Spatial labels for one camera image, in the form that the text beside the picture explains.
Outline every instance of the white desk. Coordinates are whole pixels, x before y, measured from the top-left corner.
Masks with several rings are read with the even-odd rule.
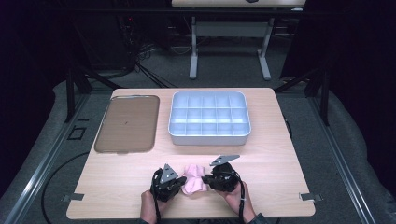
[[[173,7],[259,7],[294,8],[303,7],[305,0],[259,0],[249,3],[245,0],[172,0]],[[199,22],[191,21],[191,66],[190,78],[197,77],[198,49],[197,36],[249,36],[263,37],[262,48],[257,50],[264,80],[271,80],[265,53],[273,30],[274,19],[268,22]]]
[[[210,174],[209,166],[219,154],[238,154],[231,161],[236,172],[249,186],[256,212],[267,217],[309,217],[312,202],[302,201],[308,193],[303,172],[290,140],[274,91],[271,89],[210,89],[241,91],[246,95],[251,134],[244,146],[175,146],[168,132],[172,96],[183,89],[124,89],[118,95],[160,97],[155,146],[145,153],[98,153],[93,144],[75,193],[82,201],[71,201],[67,216],[71,219],[138,218],[140,194],[149,189],[153,173],[165,163],[182,175],[184,167],[199,164]],[[163,218],[236,217],[226,202],[213,190],[175,197]]]

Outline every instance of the hand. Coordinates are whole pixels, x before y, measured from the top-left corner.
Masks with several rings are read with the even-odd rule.
[[[248,223],[251,221],[255,216],[256,213],[253,210],[253,205],[251,204],[250,195],[248,193],[248,185],[242,181],[245,187],[245,206],[244,206],[244,221]],[[238,184],[235,187],[233,192],[225,192],[225,191],[218,191],[216,192],[224,198],[228,205],[230,205],[231,209],[239,215],[239,204],[241,202],[241,184]]]
[[[157,214],[155,211],[155,203],[152,197],[152,194],[149,190],[146,190],[142,193],[142,205],[140,208],[140,218],[147,221],[149,224],[154,224],[157,222]],[[168,202],[164,203],[157,200],[158,210],[160,210],[160,214],[162,215],[165,211],[168,204],[172,201],[169,200]]]

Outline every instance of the gray carpet floor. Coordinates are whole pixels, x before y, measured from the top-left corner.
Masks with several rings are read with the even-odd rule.
[[[166,78],[180,88],[193,87],[264,87],[276,88],[283,84],[279,75],[288,52],[290,40],[274,36],[267,52],[267,62],[272,74],[271,81],[264,81],[257,59],[256,50],[261,47],[260,39],[254,38],[213,38],[205,39],[199,46],[198,77],[189,79],[190,53],[175,53],[161,49],[147,53],[141,63],[150,71]],[[174,48],[178,52],[186,48]],[[111,79],[126,88],[158,88],[142,72],[134,71],[123,77]],[[60,153],[50,167],[49,174],[57,171],[66,161],[90,150],[105,112],[111,90],[91,79],[93,92],[77,113],[71,124],[84,127],[81,140],[63,140]],[[277,95],[279,105],[292,130],[292,142],[302,166],[307,185],[311,192],[320,193],[323,201],[316,203],[317,212],[312,217],[282,217],[280,223],[361,223],[361,219],[351,200],[349,192],[331,153],[330,144],[322,131],[322,124],[315,117],[316,109],[305,98],[301,90],[304,83],[288,92]],[[54,89],[57,98],[49,120],[38,137],[25,164],[0,201],[0,222],[7,217],[17,200],[23,194],[35,169],[53,148],[53,143],[64,129],[66,118],[65,83]],[[83,97],[76,91],[77,99]],[[392,200],[379,184],[375,173],[366,160],[366,148],[359,128],[348,115],[336,96],[331,94],[329,102],[330,129],[341,148],[347,164],[354,175],[361,194],[366,200],[376,223],[396,223],[389,211]],[[74,192],[79,175],[87,156],[81,155],[63,166],[51,179],[46,188],[44,207],[52,223],[133,223],[132,220],[82,220],[66,217],[68,203],[62,202],[65,194]],[[22,223],[46,223],[42,204],[43,187],[37,192],[30,206],[26,207]],[[276,223],[276,217],[269,217]],[[164,223],[180,223],[181,220],[166,220]],[[235,220],[184,220],[186,223],[234,223]]]

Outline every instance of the person's right hand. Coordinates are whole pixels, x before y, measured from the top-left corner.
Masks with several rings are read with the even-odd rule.
[[[248,193],[248,185],[242,181],[245,187],[245,206],[244,206],[244,221],[248,223],[255,216],[256,213],[253,210],[253,205],[250,200],[250,195]],[[239,214],[239,204],[241,202],[241,184],[238,184],[235,187],[233,192],[225,192],[216,190],[216,192],[224,198],[228,205],[230,205],[231,209],[238,215]]]

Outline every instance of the person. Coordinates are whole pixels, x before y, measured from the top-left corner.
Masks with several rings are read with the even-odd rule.
[[[261,213],[256,215],[250,200],[250,195],[248,193],[248,185],[244,181],[242,181],[242,183],[245,187],[245,206],[243,213],[244,222],[248,224],[268,224],[268,222],[265,220],[264,216]],[[216,190],[216,192],[221,197],[224,198],[224,200],[227,202],[230,208],[238,215],[239,203],[241,201],[240,183],[236,185],[235,190],[233,192],[224,192],[218,190]],[[157,222],[156,209],[151,192],[149,190],[146,190],[145,192],[142,193],[141,198],[142,198],[142,203],[140,208],[140,219],[138,220],[138,223],[139,224],[156,223]],[[161,215],[166,210],[166,207],[169,205],[170,202],[172,202],[172,199],[166,203],[157,201],[158,209]]]

